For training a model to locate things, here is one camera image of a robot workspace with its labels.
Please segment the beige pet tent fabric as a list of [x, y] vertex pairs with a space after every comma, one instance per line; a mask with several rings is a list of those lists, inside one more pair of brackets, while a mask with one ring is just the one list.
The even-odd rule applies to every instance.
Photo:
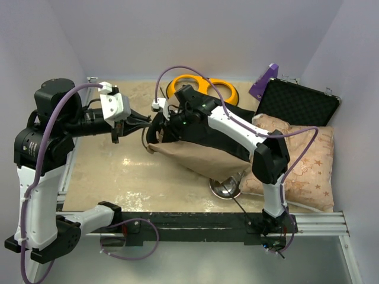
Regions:
[[185, 128], [182, 140], [175, 140], [162, 129], [163, 119], [163, 114], [157, 113], [147, 131], [149, 153], [160, 153], [199, 175], [219, 182], [251, 170], [249, 151], [227, 135], [202, 123], [193, 123]]

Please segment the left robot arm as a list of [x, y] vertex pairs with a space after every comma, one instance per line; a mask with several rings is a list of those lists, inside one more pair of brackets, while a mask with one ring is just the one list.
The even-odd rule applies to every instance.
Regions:
[[36, 109], [27, 126], [15, 138], [14, 162], [20, 181], [20, 216], [15, 234], [5, 247], [15, 253], [30, 252], [46, 264], [70, 253], [83, 235], [101, 228], [118, 231], [123, 224], [121, 208], [102, 201], [71, 217], [56, 214], [60, 180], [74, 139], [110, 134], [112, 142], [148, 127], [151, 118], [130, 108], [118, 87], [95, 83], [100, 108], [82, 105], [79, 87], [70, 79], [44, 82], [35, 92]]

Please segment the yellow double bowl holder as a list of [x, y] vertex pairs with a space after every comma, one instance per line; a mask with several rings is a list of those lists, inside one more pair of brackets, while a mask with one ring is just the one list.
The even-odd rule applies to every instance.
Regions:
[[[238, 106], [240, 96], [237, 91], [237, 89], [229, 82], [221, 79], [215, 79], [215, 78], [208, 78], [208, 80], [214, 85], [214, 86], [224, 86], [230, 91], [230, 96], [225, 99], [224, 101], [230, 105]], [[179, 82], [193, 82], [197, 86], [197, 91], [200, 93], [203, 93], [205, 95], [208, 95], [208, 91], [212, 89], [210, 83], [208, 83], [203, 77], [198, 75], [190, 75], [190, 74], [184, 74], [177, 76], [174, 80], [172, 80], [168, 86], [166, 87], [166, 98], [171, 98], [174, 93], [176, 92], [176, 84]]]

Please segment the steel bowl front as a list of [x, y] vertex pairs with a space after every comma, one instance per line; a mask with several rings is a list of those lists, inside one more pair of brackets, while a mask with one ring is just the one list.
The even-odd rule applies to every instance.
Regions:
[[241, 191], [239, 189], [241, 179], [241, 173], [237, 173], [229, 177], [224, 182], [219, 182], [217, 180], [210, 179], [209, 187], [216, 197], [224, 200], [230, 200], [233, 198], [237, 198], [241, 194]]

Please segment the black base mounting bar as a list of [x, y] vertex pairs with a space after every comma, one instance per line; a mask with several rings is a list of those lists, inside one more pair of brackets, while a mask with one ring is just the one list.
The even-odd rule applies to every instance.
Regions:
[[114, 223], [127, 221], [126, 244], [141, 246], [145, 241], [236, 242], [260, 245], [263, 233], [277, 237], [297, 233], [296, 217], [283, 217], [277, 224], [264, 222], [258, 212], [123, 212]]

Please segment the black foam-lined case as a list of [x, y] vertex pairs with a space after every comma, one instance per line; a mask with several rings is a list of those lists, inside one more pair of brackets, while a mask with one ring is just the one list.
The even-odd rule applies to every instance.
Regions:
[[281, 79], [270, 79], [255, 112], [291, 125], [325, 127], [341, 104], [337, 96]]

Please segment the pink patterned pillow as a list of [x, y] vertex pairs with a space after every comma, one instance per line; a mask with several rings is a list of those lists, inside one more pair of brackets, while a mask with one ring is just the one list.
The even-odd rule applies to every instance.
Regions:
[[[269, 132], [279, 130], [283, 134], [305, 129], [306, 126], [290, 125], [266, 114], [258, 114], [252, 118], [252, 124]], [[332, 193], [332, 165], [334, 156], [334, 128], [318, 127], [319, 132], [305, 155], [296, 164], [285, 179], [285, 198], [288, 203], [313, 211], [333, 212], [334, 201]], [[303, 152], [314, 135], [314, 130], [285, 138], [290, 163]], [[252, 171], [242, 176], [239, 185], [242, 193], [263, 195], [262, 183]]]

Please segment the aluminium rail frame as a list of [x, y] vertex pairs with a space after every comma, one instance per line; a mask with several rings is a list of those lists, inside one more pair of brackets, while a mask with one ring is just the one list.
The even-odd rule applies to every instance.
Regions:
[[[85, 212], [58, 212], [54, 221], [56, 222], [58, 234], [57, 240], [44, 249], [34, 249], [29, 257], [22, 259], [21, 274], [24, 283], [41, 283], [52, 268], [54, 260], [70, 253], [78, 244], [79, 239], [86, 235], [98, 235], [101, 241], [125, 241], [127, 221], [117, 224], [114, 221], [123, 213], [118, 206], [110, 206], [110, 221], [91, 221], [89, 213]], [[283, 213], [277, 219], [273, 219], [266, 213], [263, 214], [264, 222], [267, 224], [277, 224], [285, 217], [294, 215], [298, 232], [291, 233], [290, 236], [267, 237], [263, 233], [261, 246], [271, 253], [282, 255], [290, 247], [295, 236], [326, 237], [338, 236], [342, 245], [343, 255], [348, 267], [349, 275], [353, 283], [362, 283], [358, 265], [353, 253], [348, 252], [349, 231], [343, 213]], [[44, 275], [38, 274], [38, 269], [44, 268]]]

